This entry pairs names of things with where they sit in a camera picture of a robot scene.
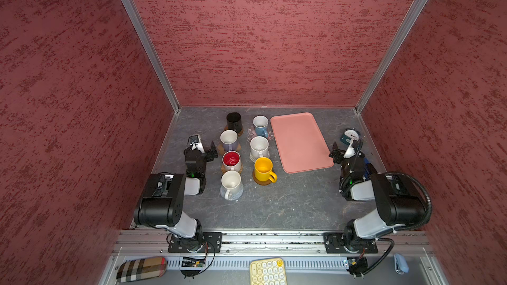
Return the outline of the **yellow mug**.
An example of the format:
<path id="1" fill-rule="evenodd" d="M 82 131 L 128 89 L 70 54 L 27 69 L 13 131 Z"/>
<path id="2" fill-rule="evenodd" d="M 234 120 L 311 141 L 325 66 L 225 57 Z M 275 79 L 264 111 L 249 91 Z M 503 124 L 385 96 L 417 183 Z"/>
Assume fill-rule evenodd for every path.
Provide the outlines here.
<path id="1" fill-rule="evenodd" d="M 255 176 L 260 181 L 271 180 L 273 183 L 277 182 L 277 174 L 273 171 L 273 162 L 269 158 L 259 158 L 255 161 L 254 170 Z"/>

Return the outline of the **black mug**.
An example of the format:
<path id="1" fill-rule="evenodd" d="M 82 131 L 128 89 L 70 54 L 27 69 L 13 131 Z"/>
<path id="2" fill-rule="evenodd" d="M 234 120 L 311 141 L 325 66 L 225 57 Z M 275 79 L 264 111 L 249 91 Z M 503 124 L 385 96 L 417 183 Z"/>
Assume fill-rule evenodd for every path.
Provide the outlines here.
<path id="1" fill-rule="evenodd" d="M 227 114 L 227 127 L 237 134 L 243 130 L 242 116 L 238 112 L 231 112 Z"/>

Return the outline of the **grey round coaster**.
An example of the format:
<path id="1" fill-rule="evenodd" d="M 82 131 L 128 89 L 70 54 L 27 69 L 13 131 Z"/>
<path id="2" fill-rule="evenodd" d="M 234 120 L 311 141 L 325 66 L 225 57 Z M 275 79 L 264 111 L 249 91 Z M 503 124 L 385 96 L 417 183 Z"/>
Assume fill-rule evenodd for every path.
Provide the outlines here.
<path id="1" fill-rule="evenodd" d="M 238 187 L 234 189 L 228 189 L 227 187 L 220 187 L 220 196 L 227 201 L 235 201 L 241 198 L 244 192 L 244 186 L 240 184 Z"/>

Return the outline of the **paw print cork coaster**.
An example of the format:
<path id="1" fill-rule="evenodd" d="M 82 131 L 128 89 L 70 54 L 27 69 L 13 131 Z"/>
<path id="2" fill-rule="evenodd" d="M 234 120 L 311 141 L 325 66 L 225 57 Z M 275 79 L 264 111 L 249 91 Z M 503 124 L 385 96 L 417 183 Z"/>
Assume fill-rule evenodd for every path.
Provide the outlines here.
<path id="1" fill-rule="evenodd" d="M 238 141 L 236 141 L 235 143 L 232 143 L 232 144 L 224 144 L 223 142 L 220 142 L 219 145 L 217 146 L 217 152 L 221 156 L 223 156 L 224 154 L 226 154 L 230 151 L 240 152 L 241 149 L 242 149 L 242 146 Z"/>

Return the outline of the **white mug back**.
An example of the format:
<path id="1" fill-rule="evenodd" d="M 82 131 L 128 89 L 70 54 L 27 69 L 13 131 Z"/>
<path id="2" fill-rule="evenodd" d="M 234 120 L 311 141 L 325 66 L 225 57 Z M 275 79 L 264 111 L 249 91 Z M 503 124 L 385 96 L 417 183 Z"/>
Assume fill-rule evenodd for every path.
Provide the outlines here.
<path id="1" fill-rule="evenodd" d="M 250 159 L 255 162 L 259 158 L 270 158 L 269 141 L 262 136 L 254 137 L 250 141 Z"/>

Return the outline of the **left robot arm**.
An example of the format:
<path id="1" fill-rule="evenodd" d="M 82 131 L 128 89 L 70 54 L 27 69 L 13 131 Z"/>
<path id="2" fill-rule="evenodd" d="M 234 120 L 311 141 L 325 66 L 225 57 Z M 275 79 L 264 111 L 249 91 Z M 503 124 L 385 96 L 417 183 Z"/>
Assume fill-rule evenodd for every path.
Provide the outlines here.
<path id="1" fill-rule="evenodd" d="M 207 251 L 200 221 L 187 215 L 183 204 L 186 196 L 203 194 L 207 164 L 218 156 L 213 142 L 206 149 L 200 135 L 190 136 L 184 150 L 186 172 L 151 174 L 133 211 L 134 223 L 170 232 L 176 239 L 175 244 L 190 253 Z"/>

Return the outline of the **purple mug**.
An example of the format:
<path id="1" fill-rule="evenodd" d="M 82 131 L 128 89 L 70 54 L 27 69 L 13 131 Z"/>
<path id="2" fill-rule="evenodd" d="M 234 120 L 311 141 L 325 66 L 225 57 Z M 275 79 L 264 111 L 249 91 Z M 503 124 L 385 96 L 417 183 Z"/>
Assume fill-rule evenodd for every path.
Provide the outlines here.
<path id="1" fill-rule="evenodd" d="M 236 151 L 238 148 L 238 134 L 234 130 L 225 130 L 220 135 L 220 141 L 225 152 Z"/>

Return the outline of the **brown wooden round coaster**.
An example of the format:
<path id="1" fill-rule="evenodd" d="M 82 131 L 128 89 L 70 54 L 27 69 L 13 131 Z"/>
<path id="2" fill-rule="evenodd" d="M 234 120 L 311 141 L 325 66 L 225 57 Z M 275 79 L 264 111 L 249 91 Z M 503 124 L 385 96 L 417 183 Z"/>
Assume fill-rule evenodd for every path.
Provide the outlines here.
<path id="1" fill-rule="evenodd" d="M 271 180 L 269 180 L 269 179 L 268 179 L 267 181 L 260 181 L 259 179 L 257 179 L 257 178 L 256 178 L 255 173 L 253 173 L 252 177 L 253 177 L 253 178 L 252 178 L 252 179 L 253 179 L 253 181 L 255 181 L 255 182 L 256 182 L 258 185 L 260 185 L 260 186 L 268 186 L 268 185 L 270 185 L 270 184 L 272 184 L 272 183 L 273 183 L 273 182 L 272 182 Z"/>

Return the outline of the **red inside white mug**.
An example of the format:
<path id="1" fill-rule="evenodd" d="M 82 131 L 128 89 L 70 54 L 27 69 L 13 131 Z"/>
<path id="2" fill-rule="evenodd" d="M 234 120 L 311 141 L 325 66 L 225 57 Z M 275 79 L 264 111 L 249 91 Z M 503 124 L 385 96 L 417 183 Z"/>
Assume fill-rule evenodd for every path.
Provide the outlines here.
<path id="1" fill-rule="evenodd" d="M 236 166 L 238 164 L 242 165 L 241 156 L 238 152 L 230 151 L 230 152 L 223 155 L 222 165 Z"/>

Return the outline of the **dark glossy brown coaster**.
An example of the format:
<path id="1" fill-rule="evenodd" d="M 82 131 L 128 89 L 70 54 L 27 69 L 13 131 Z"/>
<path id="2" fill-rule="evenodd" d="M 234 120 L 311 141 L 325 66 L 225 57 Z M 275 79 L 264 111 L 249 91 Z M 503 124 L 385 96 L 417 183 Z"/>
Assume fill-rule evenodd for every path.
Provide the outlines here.
<path id="1" fill-rule="evenodd" d="M 224 128 L 224 131 L 226 131 L 226 130 L 229 130 L 229 128 L 227 126 Z M 244 129 L 241 130 L 240 133 L 238 133 L 238 136 L 241 137 L 243 133 L 244 133 Z"/>

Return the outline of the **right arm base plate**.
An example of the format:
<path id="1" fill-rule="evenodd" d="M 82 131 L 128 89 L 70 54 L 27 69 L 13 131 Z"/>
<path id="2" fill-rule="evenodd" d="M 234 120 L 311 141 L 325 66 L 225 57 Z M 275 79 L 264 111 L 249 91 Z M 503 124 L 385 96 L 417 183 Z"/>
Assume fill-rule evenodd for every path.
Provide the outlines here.
<path id="1" fill-rule="evenodd" d="M 340 254 L 377 254 L 378 248 L 375 240 L 361 239 L 355 235 L 346 235 L 341 232 L 326 232 L 323 234 L 323 244 L 326 253 Z"/>

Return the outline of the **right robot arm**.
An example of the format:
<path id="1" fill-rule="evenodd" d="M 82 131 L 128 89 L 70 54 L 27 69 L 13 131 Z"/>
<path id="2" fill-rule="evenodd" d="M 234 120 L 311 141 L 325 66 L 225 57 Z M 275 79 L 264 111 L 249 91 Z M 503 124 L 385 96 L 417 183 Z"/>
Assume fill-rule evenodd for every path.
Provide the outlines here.
<path id="1" fill-rule="evenodd" d="M 348 221 L 343 232 L 324 233 L 328 253 L 376 253 L 376 240 L 417 230 L 429 222 L 433 212 L 430 195 L 417 179 L 399 172 L 377 172 L 362 148 L 362 139 L 352 140 L 346 150 L 335 142 L 329 157 L 341 166 L 341 196 L 347 201 L 374 201 L 375 209 Z"/>

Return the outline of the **pink flower coaster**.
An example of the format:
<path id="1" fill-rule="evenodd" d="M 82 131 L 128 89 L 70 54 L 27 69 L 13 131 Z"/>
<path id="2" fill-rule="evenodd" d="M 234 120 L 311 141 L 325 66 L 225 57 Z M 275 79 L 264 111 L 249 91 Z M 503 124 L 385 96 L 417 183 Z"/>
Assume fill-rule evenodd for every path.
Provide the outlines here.
<path id="1" fill-rule="evenodd" d="M 248 136 L 247 136 L 247 140 L 248 142 L 250 142 L 254 137 L 257 137 L 258 134 L 256 133 L 256 130 L 255 130 L 255 127 L 254 126 L 251 126 L 248 128 Z M 272 132 L 272 130 L 269 130 L 268 131 L 268 141 L 272 140 L 274 138 L 274 134 Z"/>

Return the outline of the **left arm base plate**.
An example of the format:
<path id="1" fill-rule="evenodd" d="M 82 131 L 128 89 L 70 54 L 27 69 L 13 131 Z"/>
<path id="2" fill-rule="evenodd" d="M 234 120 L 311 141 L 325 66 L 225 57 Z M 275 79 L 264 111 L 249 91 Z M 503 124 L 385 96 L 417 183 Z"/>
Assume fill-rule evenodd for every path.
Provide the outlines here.
<path id="1" fill-rule="evenodd" d="M 193 238 L 171 235 L 168 241 L 169 253 L 219 253 L 223 234 L 220 232 L 203 232 Z"/>

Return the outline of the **blue mug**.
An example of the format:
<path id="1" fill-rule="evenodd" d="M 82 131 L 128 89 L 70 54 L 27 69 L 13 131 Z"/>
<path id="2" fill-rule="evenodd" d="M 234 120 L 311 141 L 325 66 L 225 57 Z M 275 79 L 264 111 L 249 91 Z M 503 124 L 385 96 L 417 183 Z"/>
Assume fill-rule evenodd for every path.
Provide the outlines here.
<path id="1" fill-rule="evenodd" d="M 254 131 L 258 137 L 269 138 L 268 125 L 269 120 L 265 116 L 256 116 L 253 119 Z"/>

